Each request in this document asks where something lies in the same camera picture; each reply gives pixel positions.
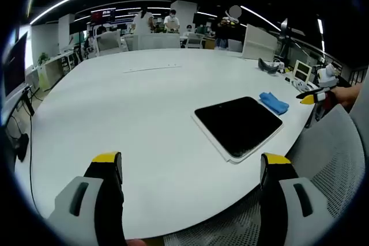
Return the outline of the person's right hand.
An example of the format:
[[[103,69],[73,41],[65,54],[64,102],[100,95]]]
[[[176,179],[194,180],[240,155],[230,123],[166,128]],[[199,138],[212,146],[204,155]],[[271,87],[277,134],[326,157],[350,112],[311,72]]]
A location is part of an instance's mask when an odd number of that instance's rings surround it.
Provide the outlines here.
[[[360,93],[361,88],[361,83],[348,88],[337,86],[332,89],[332,92],[335,95],[337,103],[341,104],[345,110],[350,111]]]

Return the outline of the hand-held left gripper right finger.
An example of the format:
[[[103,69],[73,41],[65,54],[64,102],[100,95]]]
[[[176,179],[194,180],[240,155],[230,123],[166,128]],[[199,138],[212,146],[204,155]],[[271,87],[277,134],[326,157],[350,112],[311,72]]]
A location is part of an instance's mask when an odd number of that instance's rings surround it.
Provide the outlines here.
[[[330,228],[327,199],[284,156],[263,153],[259,245],[314,245]]]

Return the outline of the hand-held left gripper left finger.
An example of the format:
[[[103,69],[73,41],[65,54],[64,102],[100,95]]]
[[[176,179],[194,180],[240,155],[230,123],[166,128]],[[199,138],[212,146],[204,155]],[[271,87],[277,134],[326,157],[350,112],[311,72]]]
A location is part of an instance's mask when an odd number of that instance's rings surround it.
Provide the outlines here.
[[[126,245],[120,152],[96,156],[55,198],[47,223],[68,245]]]

